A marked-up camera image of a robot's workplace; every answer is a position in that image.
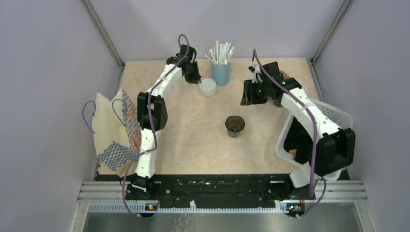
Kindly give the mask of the stack of white lids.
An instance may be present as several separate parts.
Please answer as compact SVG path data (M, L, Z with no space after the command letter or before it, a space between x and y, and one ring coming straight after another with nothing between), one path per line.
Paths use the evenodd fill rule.
M204 97L214 96L217 92L217 84L215 80L212 78L202 79L201 83L199 84L199 91Z

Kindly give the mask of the single dark coffee cup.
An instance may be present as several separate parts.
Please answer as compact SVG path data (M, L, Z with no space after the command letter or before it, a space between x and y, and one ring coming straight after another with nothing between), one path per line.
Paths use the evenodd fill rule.
M229 137L236 138L240 135L245 127L245 121L242 117L232 115L226 118L225 127Z

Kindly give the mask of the stack of black cups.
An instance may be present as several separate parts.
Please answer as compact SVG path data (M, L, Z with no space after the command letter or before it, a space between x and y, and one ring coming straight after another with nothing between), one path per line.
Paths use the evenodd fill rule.
M281 99L280 98L272 98L273 103L276 107L283 107L281 104Z

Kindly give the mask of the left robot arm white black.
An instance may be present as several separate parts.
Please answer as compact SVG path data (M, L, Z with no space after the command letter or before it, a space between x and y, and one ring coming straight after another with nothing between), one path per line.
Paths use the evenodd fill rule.
M155 155L158 139L168 120L166 98L176 82L184 77L189 84L199 84L196 50L180 45L179 53L167 59L164 70L152 87L140 92L136 101L123 97L123 121L130 142L131 162L137 167L131 179L131 187L144 200L155 194Z

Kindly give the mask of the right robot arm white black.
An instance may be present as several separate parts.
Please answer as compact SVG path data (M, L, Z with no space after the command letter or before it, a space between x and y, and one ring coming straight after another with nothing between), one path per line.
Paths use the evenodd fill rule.
M315 178L327 177L353 163L356 135L351 128L342 128L328 119L310 100L301 84L286 79L277 62L266 65L252 62L248 69L254 78L244 81L242 106L267 103L268 98L289 110L312 140L308 161L290 173L290 182L283 186L289 199L297 199L303 186L312 186Z

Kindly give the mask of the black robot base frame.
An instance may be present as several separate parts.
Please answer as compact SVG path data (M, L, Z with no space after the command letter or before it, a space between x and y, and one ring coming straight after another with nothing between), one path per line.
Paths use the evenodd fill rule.
M128 176L126 200L158 200L160 208L199 209L275 207L276 201L311 200L309 186L291 186L288 174L156 174Z

